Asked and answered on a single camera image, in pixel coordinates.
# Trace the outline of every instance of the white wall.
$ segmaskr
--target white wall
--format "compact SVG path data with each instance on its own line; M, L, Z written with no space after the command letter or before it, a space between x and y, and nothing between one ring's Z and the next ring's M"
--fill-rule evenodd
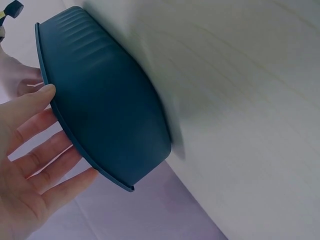
M320 238L318 0L79 0L141 63L230 240Z

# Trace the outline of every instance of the fingernail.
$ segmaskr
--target fingernail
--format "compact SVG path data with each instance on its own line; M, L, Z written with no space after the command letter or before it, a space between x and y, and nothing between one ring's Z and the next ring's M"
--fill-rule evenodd
M52 91L53 89L55 89L55 86L53 84L48 84L48 85L44 85L42 88L40 88L40 92L43 92L43 93L47 93L47 92L50 92Z

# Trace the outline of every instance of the dark teal bowl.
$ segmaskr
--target dark teal bowl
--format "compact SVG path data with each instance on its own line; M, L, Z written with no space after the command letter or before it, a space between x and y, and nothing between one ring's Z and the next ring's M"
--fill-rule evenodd
M35 25L45 84L63 130L101 174L132 192L171 152L163 108L136 61L82 8Z

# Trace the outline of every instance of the finger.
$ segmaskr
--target finger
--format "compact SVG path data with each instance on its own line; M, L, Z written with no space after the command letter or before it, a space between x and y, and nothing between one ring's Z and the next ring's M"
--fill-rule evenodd
M82 156L73 146L59 156L37 175L28 179L29 183L39 194L44 193L54 186L64 175L66 175L80 161Z
M87 189L98 176L98 171L89 168L79 175L46 191L42 198L49 214L53 214L62 206L73 200L78 194Z
M21 79L29 79L29 80L36 80L38 83L42 82L42 75L39 68L26 66L26 65L20 65L22 74Z
M43 111L55 93L56 88L49 84L35 93L29 93L6 102L0 106L0 118L13 132L31 117Z
M22 124L17 130L13 132L13 139L11 140L7 155L9 156L10 154L12 154L22 144L27 142L35 135L48 129L56 121L57 118L53 114L51 108L46 109L30 118L27 122Z
M29 178L71 145L66 134L61 131L13 163L25 178Z
M31 94L39 91L44 84L41 83L42 81L38 80L23 80L18 84L17 87L17 96L23 96L25 94Z

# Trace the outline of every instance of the hand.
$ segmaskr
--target hand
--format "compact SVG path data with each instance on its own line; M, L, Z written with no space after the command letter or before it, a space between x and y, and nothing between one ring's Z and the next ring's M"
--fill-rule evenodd
M98 174L95 169L89 168L54 186L82 158L63 132L25 156L12 162L8 159L8 155L24 142L57 121L51 109L44 110L55 92L53 85L46 85L38 92L0 105L2 240L25 240L55 211L85 190Z
M0 46L0 83L10 99L34 93L43 87L39 68L23 65Z

